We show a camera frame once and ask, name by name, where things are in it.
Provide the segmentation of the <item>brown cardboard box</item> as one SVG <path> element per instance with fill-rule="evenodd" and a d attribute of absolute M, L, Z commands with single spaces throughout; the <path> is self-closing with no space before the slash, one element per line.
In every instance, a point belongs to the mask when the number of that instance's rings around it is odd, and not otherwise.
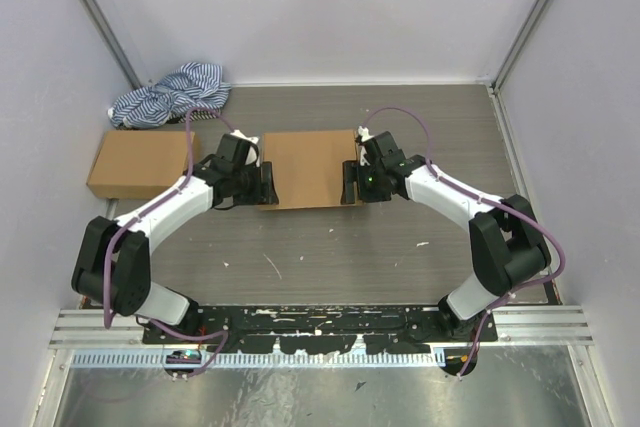
<path fill-rule="evenodd" d="M 98 198 L 150 200 L 176 183 L 198 156 L 200 140 L 183 131 L 107 132 L 87 179 Z"/>

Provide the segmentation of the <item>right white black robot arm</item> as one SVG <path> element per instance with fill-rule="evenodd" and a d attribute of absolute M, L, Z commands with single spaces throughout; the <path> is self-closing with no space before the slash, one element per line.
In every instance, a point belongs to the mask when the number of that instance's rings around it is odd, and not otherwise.
<path fill-rule="evenodd" d="M 427 206 L 468 234 L 472 272 L 426 319 L 408 322 L 415 340 L 462 341 L 483 315 L 551 263 L 530 202 L 484 193 L 444 173 L 421 155 L 408 157 L 392 134 L 355 133 L 356 157 L 343 164 L 344 205 L 387 202 L 394 196 Z"/>

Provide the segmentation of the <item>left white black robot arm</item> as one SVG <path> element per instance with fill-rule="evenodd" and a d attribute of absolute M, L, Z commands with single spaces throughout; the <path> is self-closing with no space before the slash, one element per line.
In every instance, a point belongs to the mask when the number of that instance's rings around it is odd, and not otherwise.
<path fill-rule="evenodd" d="M 151 278 L 151 256 L 169 236 L 209 210 L 276 205 L 272 165 L 262 161 L 259 140 L 234 130 L 215 153 L 191 162 L 166 191 L 114 219 L 98 216 L 86 227 L 72 289 L 103 307 L 103 323 L 136 316 L 167 332 L 176 342 L 201 335 L 200 306 Z"/>

